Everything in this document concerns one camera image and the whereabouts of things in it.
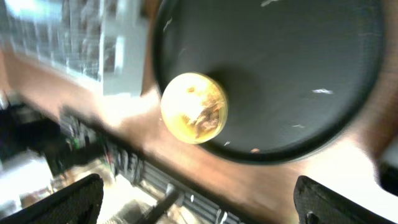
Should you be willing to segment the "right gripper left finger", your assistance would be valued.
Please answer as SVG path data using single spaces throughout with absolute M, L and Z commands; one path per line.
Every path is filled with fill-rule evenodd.
M 1 220 L 1 224 L 95 224 L 100 214 L 104 182 L 90 174 L 45 199 Z

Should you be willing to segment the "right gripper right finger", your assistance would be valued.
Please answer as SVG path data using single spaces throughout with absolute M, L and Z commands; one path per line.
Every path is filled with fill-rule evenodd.
M 300 224 L 393 224 L 315 180 L 301 175 L 294 188 Z

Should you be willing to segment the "yellow bowl with food scraps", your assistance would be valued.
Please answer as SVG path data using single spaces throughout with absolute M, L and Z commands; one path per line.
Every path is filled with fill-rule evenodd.
M 221 85 L 201 73 L 183 73 L 166 86 L 160 102 L 168 130 L 188 144 L 202 144 L 223 130 L 228 98 Z

